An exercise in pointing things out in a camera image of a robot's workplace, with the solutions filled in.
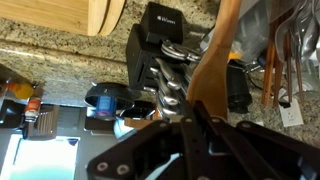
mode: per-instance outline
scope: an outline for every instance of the bottle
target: bottle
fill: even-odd
[[[30,97],[25,110],[25,121],[26,122],[36,122],[40,107],[41,107],[41,97],[43,95],[43,90],[37,87],[34,90],[32,97]]]
[[[18,99],[28,99],[32,96],[34,89],[28,83],[8,83],[8,89],[10,89]]]

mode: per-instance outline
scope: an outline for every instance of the stainless steel utensil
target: stainless steel utensil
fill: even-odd
[[[181,82],[175,77],[173,70],[162,59],[155,58],[155,60],[159,63],[161,72],[168,80],[167,86],[173,90],[179,90],[181,88]]]
[[[189,60],[192,62],[199,62],[202,58],[201,52],[172,43],[169,40],[162,43],[161,51],[169,57],[183,61]]]
[[[163,91],[158,91],[159,98],[165,105],[176,106],[179,104],[179,100],[177,98],[173,98],[171,96],[164,95]]]
[[[166,86],[166,82],[160,70],[153,67],[150,67],[150,70],[152,71],[153,74],[158,75],[158,78],[156,78],[156,81],[158,82],[158,85],[159,85],[159,92],[160,91],[162,92],[162,94],[159,95],[161,96],[161,99],[170,106],[177,105],[179,103],[179,100],[177,96],[174,95],[174,92]]]
[[[293,14],[287,20],[285,20],[277,29],[275,36],[275,46],[278,58],[282,63],[285,62],[285,52],[283,50],[283,45],[286,33],[288,32],[290,26],[292,26],[295,23],[298,13],[305,7],[306,3],[307,1],[299,1],[294,9]]]
[[[148,92],[152,92],[153,94],[157,93],[157,90],[155,88],[152,88],[152,87],[144,86],[143,90],[148,91]]]
[[[163,105],[160,101],[159,95],[156,95],[156,104],[157,104],[157,108],[158,108],[159,112],[161,113],[161,115],[163,117],[168,118],[170,116],[178,114],[177,111],[171,110],[168,106]]]
[[[177,75],[177,78],[181,81],[181,92],[184,95],[184,97],[186,97],[190,81],[187,82],[187,80],[183,78],[183,75],[180,74]]]
[[[317,43],[319,40],[319,35],[320,35],[320,25],[319,22],[317,20],[315,11],[316,11],[316,7],[318,4],[318,0],[312,0],[312,8],[311,8],[311,12],[312,12],[312,21],[310,23],[310,26],[308,28],[307,31],[309,31],[309,33],[307,32],[305,37],[304,37],[304,41],[303,41],[303,45],[302,45],[302,60],[308,60],[310,58],[310,56],[312,55],[312,53],[316,50],[317,48]]]
[[[184,63],[182,63],[182,64],[180,64],[180,66],[182,67],[182,70],[183,70],[183,72],[184,72],[184,79],[188,82],[188,84],[190,83],[190,81],[191,81],[191,78],[192,78],[192,70],[191,70],[191,68],[188,66],[188,65],[186,65],[186,64],[184,64]]]

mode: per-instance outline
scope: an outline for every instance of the wooden spatula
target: wooden spatula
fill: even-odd
[[[187,100],[204,103],[213,117],[227,119],[226,70],[241,0],[221,0],[215,32],[207,52],[195,69]]]

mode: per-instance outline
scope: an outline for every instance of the jar lid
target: jar lid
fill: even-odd
[[[26,119],[25,119],[26,122],[31,122],[31,123],[36,122],[36,120],[37,118],[34,116],[26,116]]]

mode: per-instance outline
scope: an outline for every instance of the kitchen knife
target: kitchen knife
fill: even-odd
[[[159,99],[165,105],[176,106],[179,104],[179,100],[177,98],[164,95],[163,91],[159,90]]]
[[[190,81],[191,81],[193,72],[192,72],[191,68],[188,65],[184,64],[184,63],[180,64],[180,66],[182,67],[182,70],[184,72],[184,78],[189,84]]]
[[[155,60],[159,63],[160,69],[161,69],[164,77],[166,77],[166,79],[168,80],[167,86],[171,89],[179,90],[181,88],[181,82],[177,80],[173,70],[162,59],[155,58]]]
[[[148,91],[148,92],[152,92],[153,94],[155,94],[157,92],[157,90],[155,88],[148,87],[148,86],[144,86],[143,90]]]
[[[169,109],[168,106],[163,105],[160,101],[159,95],[156,95],[157,108],[163,117],[169,118],[172,115],[177,115],[178,112]]]
[[[189,86],[189,82],[187,82],[188,80],[186,78],[183,78],[183,75],[181,74],[177,74],[176,76],[180,82],[181,82],[181,92],[184,95],[184,97],[187,96],[187,92],[188,92],[188,86]]]
[[[175,106],[179,103],[178,98],[174,95],[174,92],[170,88],[167,87],[165,80],[163,78],[162,73],[159,69],[150,67],[150,70],[153,74],[158,75],[159,78],[156,78],[156,81],[159,84],[159,89],[162,92],[163,96],[162,99],[171,106]]]

